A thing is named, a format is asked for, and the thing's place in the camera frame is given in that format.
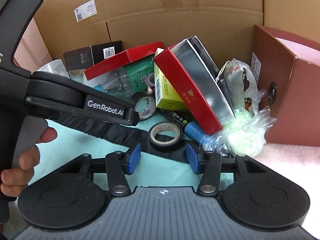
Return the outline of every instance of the finger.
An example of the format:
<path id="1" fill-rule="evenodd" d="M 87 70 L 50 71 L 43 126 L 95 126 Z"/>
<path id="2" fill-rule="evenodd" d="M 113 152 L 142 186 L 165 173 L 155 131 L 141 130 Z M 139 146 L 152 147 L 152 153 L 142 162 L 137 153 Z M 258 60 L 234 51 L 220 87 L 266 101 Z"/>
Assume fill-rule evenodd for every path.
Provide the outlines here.
<path id="1" fill-rule="evenodd" d="M 36 143 L 46 143 L 46 142 L 51 142 L 53 141 L 55 138 L 57 138 L 58 134 L 57 131 L 52 128 L 52 127 L 48 127 L 44 133 L 40 136 L 40 138 L 37 140 Z"/>
<path id="2" fill-rule="evenodd" d="M 22 190 L 24 190 L 28 185 L 23 186 L 7 186 L 5 184 L 1 184 L 0 189 L 3 194 L 9 197 L 19 197 Z"/>
<path id="3" fill-rule="evenodd" d="M 34 169 L 24 171 L 20 167 L 1 172 L 1 181 L 6 186 L 23 186 L 26 185 L 35 174 Z"/>
<path id="4" fill-rule="evenodd" d="M 19 166 L 24 170 L 30 170 L 40 162 L 40 152 L 37 146 L 33 146 L 23 152 L 19 157 Z"/>

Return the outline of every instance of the black tape roll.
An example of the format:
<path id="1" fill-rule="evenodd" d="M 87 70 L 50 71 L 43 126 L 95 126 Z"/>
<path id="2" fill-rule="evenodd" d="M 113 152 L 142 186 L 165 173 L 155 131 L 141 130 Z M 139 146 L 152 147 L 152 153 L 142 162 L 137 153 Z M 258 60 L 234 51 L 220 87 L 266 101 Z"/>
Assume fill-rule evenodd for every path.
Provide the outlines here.
<path id="1" fill-rule="evenodd" d="M 155 138 L 155 135 L 160 131 L 173 131 L 176 136 L 170 141 L 159 141 Z M 174 150 L 180 147 L 182 143 L 182 128 L 172 122 L 161 122 L 152 126 L 148 133 L 150 143 L 160 151 Z"/>
<path id="2" fill-rule="evenodd" d="M 146 101 L 146 106 L 139 106 Z M 134 110 L 139 113 L 140 120 L 146 120 L 152 117 L 156 112 L 156 100 L 153 96 L 149 95 L 147 92 L 137 92 L 132 95 L 129 103 L 135 105 Z"/>

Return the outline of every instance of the black box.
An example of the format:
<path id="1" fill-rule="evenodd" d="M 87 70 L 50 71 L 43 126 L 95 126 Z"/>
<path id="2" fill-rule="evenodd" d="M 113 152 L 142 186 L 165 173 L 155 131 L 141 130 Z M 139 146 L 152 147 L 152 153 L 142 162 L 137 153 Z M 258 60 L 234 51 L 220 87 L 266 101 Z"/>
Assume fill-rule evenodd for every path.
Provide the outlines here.
<path id="1" fill-rule="evenodd" d="M 67 71 L 87 69 L 121 51 L 122 42 L 113 41 L 65 52 L 63 59 Z"/>

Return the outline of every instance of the blue gripper pad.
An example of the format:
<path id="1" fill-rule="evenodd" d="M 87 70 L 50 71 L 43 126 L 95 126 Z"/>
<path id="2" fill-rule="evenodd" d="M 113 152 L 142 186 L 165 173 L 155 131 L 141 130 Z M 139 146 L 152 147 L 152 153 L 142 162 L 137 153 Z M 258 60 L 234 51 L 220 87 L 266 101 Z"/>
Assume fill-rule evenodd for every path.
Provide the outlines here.
<path id="1" fill-rule="evenodd" d="M 128 174 L 133 174 L 141 158 L 141 144 L 138 144 L 130 154 L 129 163 L 127 165 Z"/>
<path id="2" fill-rule="evenodd" d="M 193 173 L 198 174 L 200 172 L 200 164 L 199 164 L 198 154 L 195 152 L 195 150 L 188 143 L 187 143 L 187 147 L 186 147 L 186 154 L 187 154 L 187 159 L 188 159 L 188 162 L 191 166 Z"/>

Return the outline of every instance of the yellow box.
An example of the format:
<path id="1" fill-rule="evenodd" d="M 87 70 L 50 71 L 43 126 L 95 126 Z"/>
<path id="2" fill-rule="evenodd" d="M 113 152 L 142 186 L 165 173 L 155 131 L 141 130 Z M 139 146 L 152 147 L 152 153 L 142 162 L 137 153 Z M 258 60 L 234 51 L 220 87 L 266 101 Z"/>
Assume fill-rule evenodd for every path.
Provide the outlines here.
<path id="1" fill-rule="evenodd" d="M 157 49 L 157 56 L 163 49 Z M 185 103 L 155 63 L 156 107 L 180 111 L 187 110 Z"/>

